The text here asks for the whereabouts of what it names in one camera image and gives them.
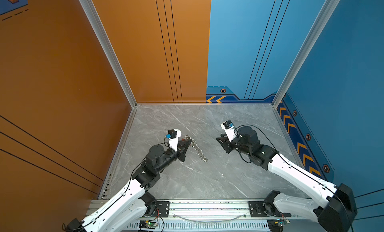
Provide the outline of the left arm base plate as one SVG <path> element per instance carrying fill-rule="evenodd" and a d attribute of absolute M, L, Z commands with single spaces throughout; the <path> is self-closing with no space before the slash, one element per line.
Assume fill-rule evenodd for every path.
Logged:
<path fill-rule="evenodd" d="M 170 212 L 170 202 L 169 201 L 156 201 L 152 203 L 144 215 L 147 218 L 155 218 L 160 216 L 162 218 L 167 218 Z"/>

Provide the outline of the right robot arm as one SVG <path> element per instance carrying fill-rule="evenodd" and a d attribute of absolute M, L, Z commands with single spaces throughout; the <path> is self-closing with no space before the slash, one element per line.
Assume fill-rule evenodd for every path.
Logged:
<path fill-rule="evenodd" d="M 283 178 L 308 196 L 305 199 L 272 191 L 263 201 L 263 214 L 280 218 L 286 214 L 297 215 L 317 222 L 327 232 L 352 230 L 358 209 L 350 187 L 327 182 L 291 162 L 273 144 L 263 145 L 255 126 L 236 128 L 231 121 L 226 121 L 221 128 L 224 134 L 217 141 L 226 153 L 236 151 L 241 157 L 247 155 L 248 164 Z"/>

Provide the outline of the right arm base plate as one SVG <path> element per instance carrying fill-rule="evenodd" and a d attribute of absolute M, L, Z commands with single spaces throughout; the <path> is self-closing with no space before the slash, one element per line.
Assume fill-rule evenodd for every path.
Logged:
<path fill-rule="evenodd" d="M 264 201 L 249 201 L 248 202 L 249 211 L 252 218 L 262 218 L 262 217 L 291 217 L 290 213 L 281 213 L 273 203 L 267 203 Z"/>

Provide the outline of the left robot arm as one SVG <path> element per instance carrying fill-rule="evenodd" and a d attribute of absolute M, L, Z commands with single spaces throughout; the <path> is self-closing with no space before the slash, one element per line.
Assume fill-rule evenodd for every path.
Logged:
<path fill-rule="evenodd" d="M 120 232 L 145 214 L 151 215 L 157 200 L 148 190 L 160 179 L 160 173 L 176 160 L 184 162 L 192 139 L 176 140 L 176 148 L 152 146 L 133 170 L 130 181 L 103 206 L 82 220 L 62 225 L 65 232 Z"/>

